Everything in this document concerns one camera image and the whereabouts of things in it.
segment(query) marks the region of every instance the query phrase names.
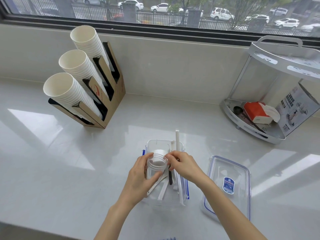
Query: right hand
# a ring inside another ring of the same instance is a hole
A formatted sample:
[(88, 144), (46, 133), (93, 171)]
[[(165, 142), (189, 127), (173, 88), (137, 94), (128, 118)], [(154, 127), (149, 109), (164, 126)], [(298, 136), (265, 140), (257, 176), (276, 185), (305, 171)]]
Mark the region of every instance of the right hand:
[(197, 184), (206, 174), (201, 170), (192, 156), (186, 152), (172, 151), (164, 156), (168, 159), (169, 170), (175, 169), (185, 179)]

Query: fence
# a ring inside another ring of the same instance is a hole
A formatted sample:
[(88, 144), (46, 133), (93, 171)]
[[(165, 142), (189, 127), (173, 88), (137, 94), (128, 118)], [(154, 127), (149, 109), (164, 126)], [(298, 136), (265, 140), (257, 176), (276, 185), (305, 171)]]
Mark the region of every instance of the fence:
[[(60, 17), (61, 12), (54, 0), (13, 0), (20, 14), (37, 15), (37, 16), (51, 16)], [(72, 3), (70, 12), (74, 12), (75, 18), (84, 20), (96, 21), (117, 21), (123, 22), (123, 11), (118, 7), (100, 7), (86, 6), (83, 3)], [(188, 19), (188, 14), (160, 14), (137, 11), (137, 22), (140, 24), (162, 25), (162, 26), (185, 26)], [(230, 30), (231, 23), (223, 22), (221, 20), (209, 20), (201, 18), (199, 21), (200, 29), (213, 30)], [(235, 28), (237, 31), (245, 32), (247, 25), (239, 25)], [(284, 36), (309, 36), (307, 32), (299, 30), (280, 30), (276, 28), (264, 27), (263, 34), (284, 35)]]

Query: cardboard divider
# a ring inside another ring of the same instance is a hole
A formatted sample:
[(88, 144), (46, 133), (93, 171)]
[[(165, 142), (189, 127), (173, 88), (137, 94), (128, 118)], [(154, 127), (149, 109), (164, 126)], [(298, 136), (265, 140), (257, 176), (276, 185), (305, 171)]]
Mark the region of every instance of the cardboard divider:
[(107, 49), (106, 49), (107, 55), (109, 56), (110, 61), (113, 64), (115, 72), (111, 72), (103, 56), (96, 57), (93, 59), (107, 83), (107, 86), (105, 86), (107, 94), (102, 90), (102, 88), (100, 87), (100, 85), (97, 83), (97, 81), (94, 79), (93, 76), (88, 79), (83, 79), (83, 82), (87, 85), (87, 87), (91, 90), (91, 92), (96, 96), (96, 98), (101, 102), (101, 104), (99, 104), (96, 101), (94, 101), (95, 105), (98, 107), (98, 109), (102, 114), (102, 119), (99, 118), (99, 116), (97, 116), (82, 101), (80, 101), (78, 104), (73, 105), (72, 107), (78, 113), (80, 113), (83, 117), (87, 118), (90, 121), (87, 121), (84, 118), (80, 118), (79, 116), (74, 115), (73, 113), (68, 111), (66, 108), (64, 108), (63, 106), (61, 106), (59, 103), (57, 103), (51, 98), (48, 101), (49, 104), (53, 105), (54, 107), (59, 109), (61, 112), (73, 118), (75, 121), (82, 124), (83, 126), (96, 127), (101, 129), (106, 128), (111, 117), (113, 116), (114, 112), (118, 108), (118, 105), (120, 104), (122, 98), (126, 94), (122, 72), (119, 68), (116, 58), (114, 57), (114, 54), (109, 42), (107, 45)]

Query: stack of paper cups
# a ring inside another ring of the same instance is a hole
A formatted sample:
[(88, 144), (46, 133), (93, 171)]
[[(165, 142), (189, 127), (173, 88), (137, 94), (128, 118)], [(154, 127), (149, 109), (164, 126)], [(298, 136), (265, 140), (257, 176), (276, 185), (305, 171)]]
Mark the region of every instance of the stack of paper cups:
[(94, 57), (103, 56), (104, 60), (106, 61), (106, 64), (109, 66), (109, 58), (103, 48), (103, 45), (101, 43), (101, 40), (99, 39), (96, 30), (93, 27), (87, 25), (76, 27), (74, 30), (71, 31), (70, 37), (74, 42), (75, 46), (88, 55), (90, 61), (93, 63), (97, 71), (99, 71), (99, 69), (97, 65), (94, 63)]
[(65, 72), (71, 74), (96, 102), (98, 102), (96, 96), (90, 91), (87, 85), (85, 85), (82, 79), (93, 76), (103, 92), (107, 94), (101, 77), (98, 75), (92, 62), (84, 51), (74, 49), (64, 53), (59, 59), (59, 65)]
[(68, 73), (57, 73), (49, 77), (43, 85), (43, 91), (46, 95), (58, 102), (71, 113), (81, 118), (83, 118), (83, 116), (72, 107), (80, 101), (82, 101), (86, 106), (88, 106), (88, 108), (90, 108), (102, 119), (102, 114), (98, 107), (94, 104), (93, 99), (89, 97), (78, 81)]

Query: forearm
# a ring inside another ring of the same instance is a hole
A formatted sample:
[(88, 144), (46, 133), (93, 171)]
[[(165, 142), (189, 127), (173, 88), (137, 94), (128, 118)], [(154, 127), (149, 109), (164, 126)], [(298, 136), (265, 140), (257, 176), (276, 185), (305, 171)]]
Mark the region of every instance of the forearm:
[(132, 207), (117, 201), (110, 207), (94, 240), (117, 240)]
[(206, 196), (230, 240), (266, 239), (208, 176), (203, 175), (196, 185)]

